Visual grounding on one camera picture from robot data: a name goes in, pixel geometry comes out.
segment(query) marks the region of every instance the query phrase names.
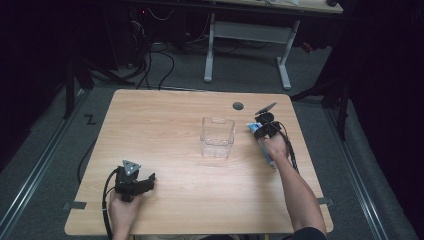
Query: hand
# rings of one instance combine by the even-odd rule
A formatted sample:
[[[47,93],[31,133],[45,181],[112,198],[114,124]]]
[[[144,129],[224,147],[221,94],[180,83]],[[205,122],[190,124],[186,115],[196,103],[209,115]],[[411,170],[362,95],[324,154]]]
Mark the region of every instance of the hand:
[[[288,159],[287,144],[280,133],[275,134],[272,138],[261,138],[261,141],[274,161],[279,161],[282,158]]]
[[[127,240],[137,217],[143,195],[137,195],[132,202],[123,202],[115,190],[110,192],[109,214],[112,221],[113,239]]]

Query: person's right hand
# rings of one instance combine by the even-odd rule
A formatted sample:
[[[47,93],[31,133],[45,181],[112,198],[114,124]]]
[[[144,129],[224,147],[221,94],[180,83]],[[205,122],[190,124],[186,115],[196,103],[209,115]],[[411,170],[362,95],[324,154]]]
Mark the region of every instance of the person's right hand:
[[[274,161],[278,161],[281,158],[288,158],[287,144],[280,133],[275,134],[272,138],[261,138],[261,141]]]

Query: clear plastic container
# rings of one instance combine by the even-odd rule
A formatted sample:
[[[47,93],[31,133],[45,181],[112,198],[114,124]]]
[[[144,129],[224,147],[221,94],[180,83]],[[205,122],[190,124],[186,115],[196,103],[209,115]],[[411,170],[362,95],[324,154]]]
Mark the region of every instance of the clear plastic container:
[[[228,158],[234,143],[234,134],[233,120],[204,117],[200,135],[202,156]]]

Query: gray floor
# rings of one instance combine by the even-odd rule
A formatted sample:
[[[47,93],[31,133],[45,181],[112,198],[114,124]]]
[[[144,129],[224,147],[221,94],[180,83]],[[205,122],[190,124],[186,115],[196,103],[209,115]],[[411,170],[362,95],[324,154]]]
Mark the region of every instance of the gray floor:
[[[207,91],[233,91],[258,93],[283,93],[294,95],[313,86],[331,49],[317,50],[307,54],[294,48],[287,62],[292,81],[291,91],[282,89],[278,69],[274,58],[263,57],[263,52],[272,55],[278,46],[260,50],[237,49],[231,54],[217,53],[215,56],[214,79],[212,83],[203,82],[205,50],[188,49],[180,52],[172,47],[164,53],[175,60],[175,68],[163,83],[168,87],[199,89]],[[159,54],[152,54],[153,64],[149,83],[156,86],[171,68],[171,61]],[[47,170],[43,172],[35,191],[22,212],[12,222],[8,239],[106,239],[105,237],[68,236],[64,226],[69,210],[64,205],[71,203],[78,190],[77,168],[89,146],[100,131],[108,105],[114,91],[122,86],[111,82],[96,80],[91,92],[82,94],[80,108],[57,144],[53,154],[43,154],[56,130],[63,126],[65,94],[62,91],[50,108],[39,118],[31,129],[31,134],[16,153],[13,161],[1,173],[2,198],[0,216],[8,216],[7,211],[20,190],[25,187],[31,171],[37,167],[41,158],[48,158]],[[334,222],[334,230],[329,239],[418,239],[402,213],[395,196],[381,173],[367,140],[356,119],[352,104],[349,105],[349,117],[346,124],[347,141],[340,143],[334,133],[329,118],[335,110],[324,110],[319,97],[294,102],[313,164],[326,198],[334,204],[329,209]],[[92,122],[87,124],[88,117]],[[350,176],[346,163],[346,150],[352,157],[360,173],[367,193],[372,199],[375,212],[381,220],[386,236],[376,237],[375,230],[364,214],[363,203],[358,198],[356,184]],[[4,233],[5,222],[1,223],[0,234]],[[280,234],[271,238],[279,239]]]

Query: white desk leg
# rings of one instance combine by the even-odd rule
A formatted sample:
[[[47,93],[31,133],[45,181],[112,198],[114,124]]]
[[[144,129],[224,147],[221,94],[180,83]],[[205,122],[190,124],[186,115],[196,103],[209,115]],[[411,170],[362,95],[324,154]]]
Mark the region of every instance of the white desk leg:
[[[286,60],[289,56],[290,49],[293,45],[294,38],[296,37],[297,29],[299,27],[300,21],[295,21],[293,24],[293,28],[290,31],[289,39],[286,44],[286,49],[282,57],[277,58],[278,69],[280,70],[281,81],[283,82],[283,88],[285,90],[291,89],[289,75],[287,74],[286,69]]]
[[[205,66],[205,82],[212,81],[212,71],[213,71],[213,39],[215,35],[215,14],[211,13],[211,23],[209,27],[209,48],[208,55],[206,56],[206,66]]]

